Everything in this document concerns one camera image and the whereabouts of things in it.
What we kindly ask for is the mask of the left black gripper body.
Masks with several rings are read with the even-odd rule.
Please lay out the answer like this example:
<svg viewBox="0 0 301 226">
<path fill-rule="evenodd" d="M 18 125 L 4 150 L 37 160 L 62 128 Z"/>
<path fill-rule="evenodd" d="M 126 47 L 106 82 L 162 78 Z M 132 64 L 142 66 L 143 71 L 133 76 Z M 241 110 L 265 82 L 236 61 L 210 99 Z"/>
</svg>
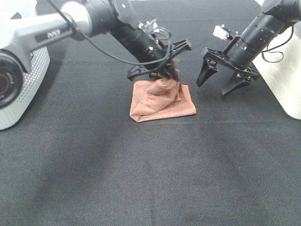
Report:
<svg viewBox="0 0 301 226">
<path fill-rule="evenodd" d="M 156 72 L 158 70 L 165 69 L 169 73 L 170 79 L 173 79 L 170 73 L 171 61 L 180 53 L 190 51 L 191 43 L 187 39 L 184 39 L 173 44 L 168 44 L 166 47 L 167 56 L 164 57 L 163 60 L 159 60 L 157 63 L 143 63 L 142 65 L 136 65 L 127 72 L 127 78 L 133 81 L 137 76 L 148 74 L 151 80 L 155 80 Z"/>
</svg>

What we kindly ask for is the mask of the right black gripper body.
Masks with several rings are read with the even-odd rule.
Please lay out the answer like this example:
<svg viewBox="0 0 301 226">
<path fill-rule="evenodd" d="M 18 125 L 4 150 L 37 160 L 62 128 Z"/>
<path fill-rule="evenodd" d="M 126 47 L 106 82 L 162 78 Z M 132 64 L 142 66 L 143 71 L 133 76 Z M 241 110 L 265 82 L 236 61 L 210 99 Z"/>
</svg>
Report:
<svg viewBox="0 0 301 226">
<path fill-rule="evenodd" d="M 237 65 L 234 65 L 233 62 L 231 62 L 222 51 L 210 49 L 210 48 L 204 48 L 202 51 L 203 59 L 204 58 L 210 58 L 217 62 L 217 64 L 221 64 L 227 68 L 230 68 L 235 73 L 239 73 L 244 76 L 249 76 L 250 78 L 253 78 L 254 80 L 258 80 L 261 76 L 261 74 L 257 71 L 256 68 L 247 66 L 243 67 L 242 69 L 239 68 Z"/>
</svg>

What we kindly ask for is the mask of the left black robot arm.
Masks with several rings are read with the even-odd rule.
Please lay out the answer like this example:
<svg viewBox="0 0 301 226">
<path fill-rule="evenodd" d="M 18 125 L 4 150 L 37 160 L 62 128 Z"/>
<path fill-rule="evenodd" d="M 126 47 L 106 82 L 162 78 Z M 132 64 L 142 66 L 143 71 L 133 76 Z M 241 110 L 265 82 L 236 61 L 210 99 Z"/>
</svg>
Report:
<svg viewBox="0 0 301 226">
<path fill-rule="evenodd" d="M 0 22 L 0 106 L 20 94 L 24 74 L 32 70 L 33 51 L 61 39 L 90 40 L 109 32 L 135 58 L 128 79 L 148 74 L 152 79 L 178 79 L 173 58 L 189 51 L 187 40 L 169 42 L 171 33 L 155 21 L 141 23 L 128 0 L 69 1 L 54 14 Z"/>
</svg>

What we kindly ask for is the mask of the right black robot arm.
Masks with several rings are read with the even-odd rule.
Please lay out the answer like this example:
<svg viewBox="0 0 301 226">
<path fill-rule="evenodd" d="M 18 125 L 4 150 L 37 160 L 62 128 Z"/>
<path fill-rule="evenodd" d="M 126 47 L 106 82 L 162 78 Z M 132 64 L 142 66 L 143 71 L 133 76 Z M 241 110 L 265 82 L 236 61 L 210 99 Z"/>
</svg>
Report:
<svg viewBox="0 0 301 226">
<path fill-rule="evenodd" d="M 222 89 L 226 95 L 236 89 L 248 86 L 251 80 L 260 78 L 260 73 L 252 67 L 252 61 L 267 51 L 270 42 L 293 27 L 301 20 L 299 0 L 265 0 L 260 14 L 239 35 L 227 30 L 229 44 L 223 51 L 210 48 L 203 50 L 203 65 L 196 81 L 198 87 L 215 74 L 217 64 L 233 70 L 233 75 Z"/>
</svg>

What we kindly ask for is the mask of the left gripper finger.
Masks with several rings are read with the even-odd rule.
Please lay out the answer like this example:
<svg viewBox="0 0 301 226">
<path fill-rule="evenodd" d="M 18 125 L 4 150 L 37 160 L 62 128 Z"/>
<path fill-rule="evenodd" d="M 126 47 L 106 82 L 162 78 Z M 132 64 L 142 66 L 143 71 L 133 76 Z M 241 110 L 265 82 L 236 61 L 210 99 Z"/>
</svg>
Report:
<svg viewBox="0 0 301 226">
<path fill-rule="evenodd" d="M 171 77 L 176 80 L 176 81 L 180 81 L 180 71 L 178 69 L 178 60 L 173 59 L 171 61 Z"/>
<path fill-rule="evenodd" d="M 156 79 L 170 80 L 170 75 L 165 69 L 161 69 L 156 72 Z"/>
</svg>

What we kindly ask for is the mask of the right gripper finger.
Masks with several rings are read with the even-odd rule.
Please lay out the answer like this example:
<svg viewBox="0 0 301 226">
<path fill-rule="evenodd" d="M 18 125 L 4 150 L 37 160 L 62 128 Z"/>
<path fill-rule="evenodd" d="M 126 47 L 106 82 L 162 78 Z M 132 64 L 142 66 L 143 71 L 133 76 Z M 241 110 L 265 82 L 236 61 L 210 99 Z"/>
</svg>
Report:
<svg viewBox="0 0 301 226">
<path fill-rule="evenodd" d="M 210 58 L 204 58 L 201 71 L 196 80 L 197 86 L 202 86 L 206 82 L 206 80 L 209 79 L 216 72 L 218 72 L 217 62 Z"/>
<path fill-rule="evenodd" d="M 244 76 L 239 73 L 233 73 L 232 77 L 222 89 L 222 95 L 225 96 L 232 91 L 248 86 L 251 83 L 249 76 Z"/>
</svg>

